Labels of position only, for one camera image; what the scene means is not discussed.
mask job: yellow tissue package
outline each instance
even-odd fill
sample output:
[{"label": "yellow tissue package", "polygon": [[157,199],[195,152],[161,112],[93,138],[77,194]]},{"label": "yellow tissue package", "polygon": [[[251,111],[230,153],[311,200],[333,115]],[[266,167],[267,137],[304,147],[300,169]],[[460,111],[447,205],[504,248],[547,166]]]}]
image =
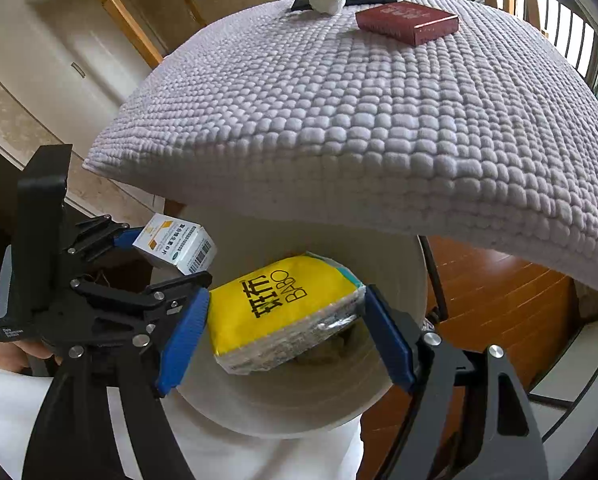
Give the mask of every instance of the yellow tissue package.
[{"label": "yellow tissue package", "polygon": [[306,253],[210,292],[215,359],[231,374],[270,370],[349,326],[365,286],[346,268]]}]

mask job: reddish brown floor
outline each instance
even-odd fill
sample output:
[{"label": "reddish brown floor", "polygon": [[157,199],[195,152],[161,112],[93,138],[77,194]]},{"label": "reddish brown floor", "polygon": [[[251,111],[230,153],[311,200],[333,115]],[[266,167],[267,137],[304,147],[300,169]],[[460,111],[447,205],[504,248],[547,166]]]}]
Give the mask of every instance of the reddish brown floor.
[{"label": "reddish brown floor", "polygon": [[[450,319],[439,332],[453,345],[482,351],[503,346],[524,386],[550,367],[573,334],[572,279],[515,256],[431,237]],[[435,297],[428,284],[428,309]],[[410,397],[391,389],[361,419],[364,459],[357,480],[371,480],[390,449]],[[444,438],[456,431],[462,395],[457,391]]]}]

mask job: red box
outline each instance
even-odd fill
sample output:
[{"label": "red box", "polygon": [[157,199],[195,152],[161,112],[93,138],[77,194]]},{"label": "red box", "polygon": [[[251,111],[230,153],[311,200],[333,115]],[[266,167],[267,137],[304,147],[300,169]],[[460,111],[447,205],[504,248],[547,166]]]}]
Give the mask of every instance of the red box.
[{"label": "red box", "polygon": [[360,10],[357,25],[413,46],[459,30],[459,17],[445,10],[411,2],[396,2]]}]

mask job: small white box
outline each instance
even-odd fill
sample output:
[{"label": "small white box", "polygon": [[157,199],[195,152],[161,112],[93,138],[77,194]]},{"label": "small white box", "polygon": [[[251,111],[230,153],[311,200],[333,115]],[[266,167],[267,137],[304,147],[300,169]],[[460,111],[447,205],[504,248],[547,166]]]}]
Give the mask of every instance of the small white box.
[{"label": "small white box", "polygon": [[206,270],[217,254],[215,243],[201,225],[159,213],[133,246],[155,267],[175,267],[182,274]]}]

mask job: black railing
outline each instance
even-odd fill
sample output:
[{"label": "black railing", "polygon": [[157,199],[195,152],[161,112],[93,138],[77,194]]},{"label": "black railing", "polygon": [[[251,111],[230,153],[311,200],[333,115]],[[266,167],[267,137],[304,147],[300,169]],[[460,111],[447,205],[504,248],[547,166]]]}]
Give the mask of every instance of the black railing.
[{"label": "black railing", "polygon": [[[519,9],[521,14],[525,11],[525,0],[514,0],[514,13],[516,15],[519,15],[519,13],[517,13],[517,4],[519,1],[521,1],[522,5],[521,9]],[[554,4],[551,4],[551,2],[556,3],[557,20],[556,30],[554,33],[552,33],[552,31],[548,32],[548,39],[581,74],[598,100],[598,35],[595,33],[594,28],[592,28],[588,16],[575,0],[545,0],[545,7],[543,9],[544,29],[548,29],[550,8],[554,7]],[[563,21],[562,14],[564,12],[569,15],[569,19],[565,20],[568,22],[567,28],[561,25]],[[575,16],[578,16],[579,18],[576,20],[576,25],[574,20]],[[577,31],[573,36],[575,27],[580,27],[580,34]],[[578,44],[576,44],[576,40],[573,41],[574,38],[578,38]],[[589,43],[589,38],[592,38],[591,45],[586,45],[586,43]]]}]

